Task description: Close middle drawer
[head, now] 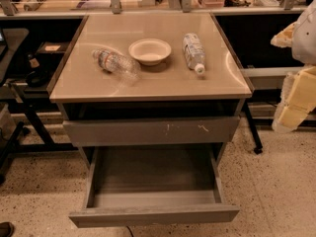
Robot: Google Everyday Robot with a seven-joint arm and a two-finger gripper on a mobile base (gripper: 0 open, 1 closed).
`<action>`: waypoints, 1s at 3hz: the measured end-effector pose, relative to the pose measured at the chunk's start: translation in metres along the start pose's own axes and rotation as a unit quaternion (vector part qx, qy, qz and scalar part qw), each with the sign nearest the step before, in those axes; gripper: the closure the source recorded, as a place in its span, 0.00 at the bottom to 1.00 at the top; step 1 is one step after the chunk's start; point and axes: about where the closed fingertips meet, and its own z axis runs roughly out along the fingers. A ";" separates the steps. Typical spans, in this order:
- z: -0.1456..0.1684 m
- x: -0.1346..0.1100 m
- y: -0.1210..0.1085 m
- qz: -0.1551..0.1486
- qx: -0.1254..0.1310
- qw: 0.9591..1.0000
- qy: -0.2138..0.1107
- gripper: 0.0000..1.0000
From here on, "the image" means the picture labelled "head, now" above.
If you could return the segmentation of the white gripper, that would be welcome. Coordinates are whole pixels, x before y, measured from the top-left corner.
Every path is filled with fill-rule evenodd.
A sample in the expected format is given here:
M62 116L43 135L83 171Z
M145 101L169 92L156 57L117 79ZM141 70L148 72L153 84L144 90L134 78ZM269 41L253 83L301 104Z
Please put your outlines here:
M292 46L295 24L273 36L271 45ZM296 130L316 108L316 67L307 66L297 73L288 72L283 80L280 102L276 107L272 128L278 133Z

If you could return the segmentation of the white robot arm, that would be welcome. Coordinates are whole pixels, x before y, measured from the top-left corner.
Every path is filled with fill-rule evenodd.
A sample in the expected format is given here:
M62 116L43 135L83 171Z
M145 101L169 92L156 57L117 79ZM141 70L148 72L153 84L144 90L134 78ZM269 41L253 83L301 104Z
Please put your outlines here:
M294 23L276 34L271 44L290 47L292 57L304 64L296 74L285 76L274 115L273 130L287 133L296 130L316 109L316 0Z

